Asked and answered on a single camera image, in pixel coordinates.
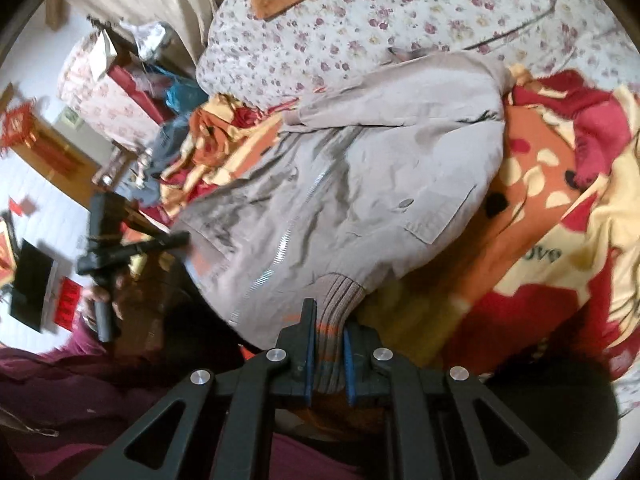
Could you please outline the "maroon sleeved left forearm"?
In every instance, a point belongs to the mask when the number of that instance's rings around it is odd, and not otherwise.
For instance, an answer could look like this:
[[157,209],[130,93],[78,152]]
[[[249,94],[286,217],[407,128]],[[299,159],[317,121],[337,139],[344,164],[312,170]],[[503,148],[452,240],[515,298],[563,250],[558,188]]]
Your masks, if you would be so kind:
[[71,479],[194,370],[242,365],[235,338],[190,330],[142,356],[118,356],[79,322],[45,354],[1,351],[1,434],[31,479]]

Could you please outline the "person's left hand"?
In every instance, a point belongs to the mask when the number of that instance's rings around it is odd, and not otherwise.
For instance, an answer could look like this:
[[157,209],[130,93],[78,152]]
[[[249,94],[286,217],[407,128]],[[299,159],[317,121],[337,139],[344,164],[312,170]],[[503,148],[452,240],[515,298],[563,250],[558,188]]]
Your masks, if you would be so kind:
[[108,292],[98,284],[92,284],[82,291],[80,296],[80,315],[85,324],[96,332],[98,330],[96,325],[96,306],[99,302],[111,307],[119,321],[122,321],[136,296],[136,285],[131,274],[128,271],[120,271],[115,276],[111,292]]

